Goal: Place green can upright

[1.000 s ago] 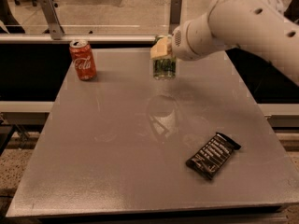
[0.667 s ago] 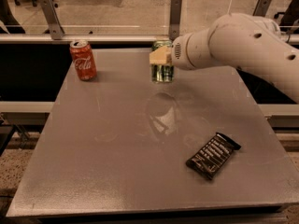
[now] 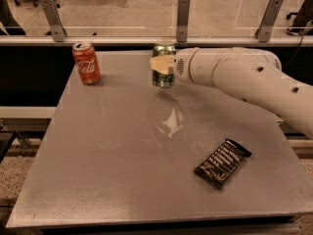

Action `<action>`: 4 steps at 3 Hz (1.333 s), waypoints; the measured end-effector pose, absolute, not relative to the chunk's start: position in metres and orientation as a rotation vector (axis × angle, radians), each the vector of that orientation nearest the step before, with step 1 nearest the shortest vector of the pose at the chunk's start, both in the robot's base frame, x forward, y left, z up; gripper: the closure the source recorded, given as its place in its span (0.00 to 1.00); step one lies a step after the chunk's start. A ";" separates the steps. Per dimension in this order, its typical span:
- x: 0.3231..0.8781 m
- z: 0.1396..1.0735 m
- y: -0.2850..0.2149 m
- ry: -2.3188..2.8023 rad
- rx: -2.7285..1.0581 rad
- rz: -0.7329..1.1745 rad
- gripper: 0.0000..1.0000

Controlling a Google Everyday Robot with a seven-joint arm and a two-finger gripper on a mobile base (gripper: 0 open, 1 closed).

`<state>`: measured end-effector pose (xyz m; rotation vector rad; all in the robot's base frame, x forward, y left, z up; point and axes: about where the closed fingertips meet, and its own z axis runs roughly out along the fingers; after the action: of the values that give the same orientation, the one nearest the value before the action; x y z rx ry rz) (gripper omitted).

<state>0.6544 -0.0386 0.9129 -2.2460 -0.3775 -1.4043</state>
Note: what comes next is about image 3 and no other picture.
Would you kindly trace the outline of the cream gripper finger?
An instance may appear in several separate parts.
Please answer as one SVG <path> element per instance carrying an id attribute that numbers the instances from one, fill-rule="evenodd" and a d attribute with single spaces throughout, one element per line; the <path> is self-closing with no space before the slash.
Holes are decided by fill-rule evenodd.
<path id="1" fill-rule="evenodd" d="M 173 73 L 174 57 L 170 55 L 150 58 L 150 68 L 162 74 Z"/>

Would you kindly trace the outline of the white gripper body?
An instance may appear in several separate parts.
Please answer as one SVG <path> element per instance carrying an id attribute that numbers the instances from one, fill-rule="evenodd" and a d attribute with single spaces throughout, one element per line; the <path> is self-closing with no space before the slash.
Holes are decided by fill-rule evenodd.
<path id="1" fill-rule="evenodd" d="M 192 76 L 190 74 L 190 65 L 199 48 L 187 48 L 178 51 L 173 60 L 173 73 L 175 79 L 193 84 Z"/>

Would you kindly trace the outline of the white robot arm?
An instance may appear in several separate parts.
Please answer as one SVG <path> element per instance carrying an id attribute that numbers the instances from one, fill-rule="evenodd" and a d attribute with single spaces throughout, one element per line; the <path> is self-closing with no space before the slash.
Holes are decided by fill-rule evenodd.
<path id="1" fill-rule="evenodd" d="M 313 138 L 313 86 L 283 73 L 280 60 L 269 51 L 186 48 L 175 55 L 152 57 L 150 68 L 265 109 Z"/>

